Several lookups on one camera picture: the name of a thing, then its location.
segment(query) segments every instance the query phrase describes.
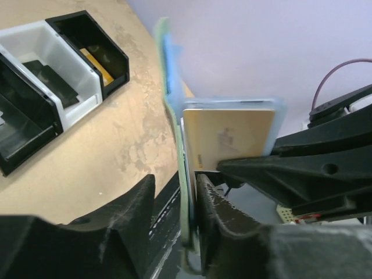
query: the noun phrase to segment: wire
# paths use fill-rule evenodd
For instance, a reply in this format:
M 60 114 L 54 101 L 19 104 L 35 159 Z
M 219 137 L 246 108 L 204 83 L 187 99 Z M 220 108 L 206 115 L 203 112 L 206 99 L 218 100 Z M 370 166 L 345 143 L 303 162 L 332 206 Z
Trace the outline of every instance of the wire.
M 231 189 L 232 189 L 232 188 L 227 189 L 226 193 L 224 194 L 224 197 L 225 197 L 225 198 L 227 198 L 228 193 L 230 193 Z
M 335 72 L 337 71 L 339 68 L 342 68 L 346 65 L 349 65 L 349 64 L 353 64 L 353 63 L 359 63 L 359 62 L 369 62 L 369 63 L 372 63 L 372 59 L 369 59 L 369 58 L 358 58 L 358 59 L 352 59 L 352 60 L 349 60 L 349 61 L 346 61 L 346 62 L 343 62 L 341 63 L 340 65 L 334 67 L 321 81 L 321 83 L 319 84 L 318 88 L 316 89 L 316 92 L 315 92 L 315 95 L 314 95 L 314 99 L 313 99 L 313 103 L 312 103 L 312 110 L 315 108 L 315 104 L 316 104 L 316 101 L 318 100 L 318 96 L 319 96 L 319 92 L 321 90 L 321 88 L 323 87 L 324 83 L 326 83 L 326 81 L 328 80 L 328 78 Z

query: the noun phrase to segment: plastic container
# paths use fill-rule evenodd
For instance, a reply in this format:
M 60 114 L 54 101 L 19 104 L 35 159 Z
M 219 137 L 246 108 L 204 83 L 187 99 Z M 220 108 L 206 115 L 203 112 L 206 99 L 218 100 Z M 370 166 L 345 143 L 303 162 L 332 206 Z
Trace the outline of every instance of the plastic container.
M 53 100 L 64 131 L 102 103 L 98 74 L 44 20 L 1 30 L 0 53 Z M 78 102 L 64 108 L 56 92 L 23 65 L 33 60 L 50 66 L 75 90 Z
M 103 31 L 92 16 L 86 11 L 46 19 L 46 22 L 72 47 L 72 49 L 99 75 L 102 97 L 106 99 L 116 89 L 129 82 L 128 56 Z M 102 70 L 97 69 L 84 53 L 84 49 L 98 62 L 112 81 L 105 85 Z
M 10 174 L 63 132 L 55 103 L 0 55 L 0 170 Z

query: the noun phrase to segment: perforated beige board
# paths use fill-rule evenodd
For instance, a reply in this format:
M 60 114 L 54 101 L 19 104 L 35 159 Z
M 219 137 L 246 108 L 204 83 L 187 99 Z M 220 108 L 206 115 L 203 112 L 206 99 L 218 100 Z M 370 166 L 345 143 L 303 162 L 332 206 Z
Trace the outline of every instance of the perforated beige board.
M 296 220 L 296 217 L 292 214 L 292 209 L 290 208 L 277 205 L 277 213 L 279 214 L 283 223 L 290 223 Z

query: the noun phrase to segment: table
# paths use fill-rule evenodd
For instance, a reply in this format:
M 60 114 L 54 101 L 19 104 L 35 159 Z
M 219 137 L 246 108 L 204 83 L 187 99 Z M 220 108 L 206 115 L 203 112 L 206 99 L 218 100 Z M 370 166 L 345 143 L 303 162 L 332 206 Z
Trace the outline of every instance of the table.
M 124 0 L 2 0 L 0 29 L 84 9 L 129 56 L 131 80 L 10 176 L 0 177 L 0 214 L 68 223 L 148 173 L 156 177 L 158 194 L 177 171 L 155 43 Z

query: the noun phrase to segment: yellow object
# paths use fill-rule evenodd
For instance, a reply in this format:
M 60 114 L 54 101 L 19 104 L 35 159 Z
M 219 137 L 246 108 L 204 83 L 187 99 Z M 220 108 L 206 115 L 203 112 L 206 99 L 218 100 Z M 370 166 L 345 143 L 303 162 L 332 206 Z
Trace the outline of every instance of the yellow object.
M 85 48 L 82 48 L 80 51 L 102 73 L 104 86 L 107 86 L 114 81 L 109 72 L 106 71 L 106 69 L 101 64 L 99 64 L 99 62 L 93 57 L 93 55 L 89 51 L 87 51 Z

